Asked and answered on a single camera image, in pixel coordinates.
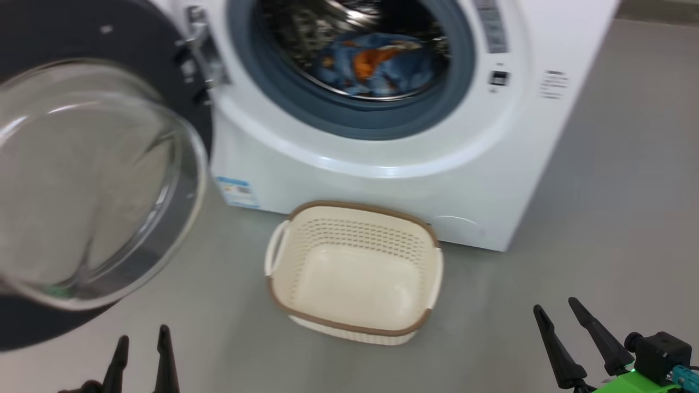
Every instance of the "blue and orange cloth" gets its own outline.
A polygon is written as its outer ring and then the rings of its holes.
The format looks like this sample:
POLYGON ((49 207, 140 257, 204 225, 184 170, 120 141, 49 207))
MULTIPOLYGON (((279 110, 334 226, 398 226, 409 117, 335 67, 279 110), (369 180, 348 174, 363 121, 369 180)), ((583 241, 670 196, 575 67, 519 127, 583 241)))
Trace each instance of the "blue and orange cloth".
POLYGON ((349 95, 386 97, 425 86, 434 76, 433 53, 400 34, 343 34, 318 53, 315 77, 349 95))

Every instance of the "beige basket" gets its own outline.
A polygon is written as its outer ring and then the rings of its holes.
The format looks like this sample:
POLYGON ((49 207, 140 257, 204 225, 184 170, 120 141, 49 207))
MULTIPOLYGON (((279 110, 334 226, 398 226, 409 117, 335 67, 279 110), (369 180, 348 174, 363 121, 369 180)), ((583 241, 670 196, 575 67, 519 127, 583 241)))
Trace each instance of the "beige basket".
POLYGON ((296 209, 274 231, 265 274, 272 297, 296 323, 398 345, 430 315, 442 282, 442 250, 417 218, 319 201, 296 209))

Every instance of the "empty basket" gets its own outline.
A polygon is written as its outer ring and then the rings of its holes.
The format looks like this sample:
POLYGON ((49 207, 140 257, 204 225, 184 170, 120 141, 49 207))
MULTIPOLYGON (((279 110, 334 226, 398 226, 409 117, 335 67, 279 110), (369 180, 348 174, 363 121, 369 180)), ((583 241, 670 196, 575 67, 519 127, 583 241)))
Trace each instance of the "empty basket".
POLYGON ((296 323, 398 345, 430 315, 442 282, 442 250, 415 217, 318 201, 296 209, 274 231, 265 274, 272 297, 296 323))

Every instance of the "metal hinge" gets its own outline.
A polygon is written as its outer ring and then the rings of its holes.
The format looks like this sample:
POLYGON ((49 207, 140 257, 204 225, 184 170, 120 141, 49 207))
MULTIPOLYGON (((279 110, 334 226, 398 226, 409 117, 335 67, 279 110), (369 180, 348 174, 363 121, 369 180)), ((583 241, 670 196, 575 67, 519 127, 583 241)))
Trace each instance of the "metal hinge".
POLYGON ((200 6, 190 6, 185 11, 189 25, 187 46, 199 63, 207 86, 212 89, 230 84, 226 66, 210 33, 206 10, 200 6))

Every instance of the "basket handle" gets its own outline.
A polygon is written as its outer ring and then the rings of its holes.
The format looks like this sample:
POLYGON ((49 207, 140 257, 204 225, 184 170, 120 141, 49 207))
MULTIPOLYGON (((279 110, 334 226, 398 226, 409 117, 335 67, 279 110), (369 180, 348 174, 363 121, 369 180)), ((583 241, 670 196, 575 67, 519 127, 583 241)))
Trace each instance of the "basket handle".
POLYGON ((279 224, 277 228, 272 233, 272 238, 269 239, 269 244, 267 244, 267 252, 264 256, 264 275, 271 276, 274 270, 277 268, 277 263, 279 262, 279 256, 281 254, 281 242, 286 234, 285 229, 289 225, 289 220, 286 220, 279 224))
POLYGON ((427 308, 432 309, 437 302, 437 296, 439 296, 439 289, 442 286, 442 275, 444 274, 444 256, 442 255, 442 249, 435 247, 435 259, 436 259, 436 272, 435 272, 435 282, 432 285, 432 293, 430 293, 430 299, 427 303, 427 308))

